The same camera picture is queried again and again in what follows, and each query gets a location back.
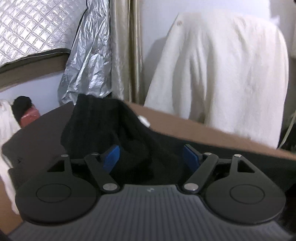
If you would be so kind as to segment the beige curtain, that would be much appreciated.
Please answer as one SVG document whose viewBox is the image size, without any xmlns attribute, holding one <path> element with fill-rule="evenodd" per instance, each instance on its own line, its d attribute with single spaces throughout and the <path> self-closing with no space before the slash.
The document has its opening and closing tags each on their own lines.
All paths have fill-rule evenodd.
<svg viewBox="0 0 296 241">
<path fill-rule="evenodd" d="M 110 1 L 112 96 L 143 104 L 141 1 Z"/>
</svg>

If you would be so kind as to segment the black garment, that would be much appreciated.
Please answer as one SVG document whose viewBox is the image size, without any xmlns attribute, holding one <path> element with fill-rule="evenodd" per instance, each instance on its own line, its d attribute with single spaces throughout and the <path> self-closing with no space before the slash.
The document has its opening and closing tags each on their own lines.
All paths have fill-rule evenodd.
<svg viewBox="0 0 296 241">
<path fill-rule="evenodd" d="M 120 148 L 111 171 L 119 184 L 182 184 L 191 171 L 182 159 L 186 140 L 154 132 L 144 126 L 122 101 L 80 94 L 62 135 L 61 145 L 70 157 Z"/>
</svg>

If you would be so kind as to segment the dark brown folded cloth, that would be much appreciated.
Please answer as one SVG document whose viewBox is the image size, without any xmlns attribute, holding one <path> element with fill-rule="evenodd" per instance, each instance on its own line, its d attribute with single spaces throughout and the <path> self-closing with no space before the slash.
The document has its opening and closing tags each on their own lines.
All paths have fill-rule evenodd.
<svg viewBox="0 0 296 241">
<path fill-rule="evenodd" d="M 73 109 L 71 102 L 53 109 L 19 130 L 3 145 L 3 154 L 12 163 L 9 175 L 16 189 L 66 154 L 60 140 Z"/>
</svg>

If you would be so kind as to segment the silver quilted cover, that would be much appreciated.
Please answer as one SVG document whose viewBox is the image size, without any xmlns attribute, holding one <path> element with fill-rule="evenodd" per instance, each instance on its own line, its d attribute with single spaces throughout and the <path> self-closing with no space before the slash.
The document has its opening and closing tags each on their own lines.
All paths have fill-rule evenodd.
<svg viewBox="0 0 296 241">
<path fill-rule="evenodd" d="M 26 81 L 18 67 L 58 56 L 61 103 L 111 93 L 109 1 L 1 1 L 1 89 Z"/>
</svg>

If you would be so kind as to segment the person's white clothing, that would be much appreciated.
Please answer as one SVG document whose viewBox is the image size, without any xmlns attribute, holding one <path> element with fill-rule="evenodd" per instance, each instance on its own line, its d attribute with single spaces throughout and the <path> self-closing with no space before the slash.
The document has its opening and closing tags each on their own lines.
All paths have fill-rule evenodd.
<svg viewBox="0 0 296 241">
<path fill-rule="evenodd" d="M 179 13 L 145 106 L 276 148 L 289 79 L 285 38 L 264 13 Z"/>
</svg>

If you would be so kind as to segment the red and black object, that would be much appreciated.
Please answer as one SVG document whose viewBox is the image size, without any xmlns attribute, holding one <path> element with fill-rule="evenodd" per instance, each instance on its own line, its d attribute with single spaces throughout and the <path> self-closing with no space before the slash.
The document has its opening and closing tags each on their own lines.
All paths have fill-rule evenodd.
<svg viewBox="0 0 296 241">
<path fill-rule="evenodd" d="M 38 109 L 27 96 L 17 97 L 14 100 L 11 109 L 21 128 L 28 126 L 41 116 Z"/>
</svg>

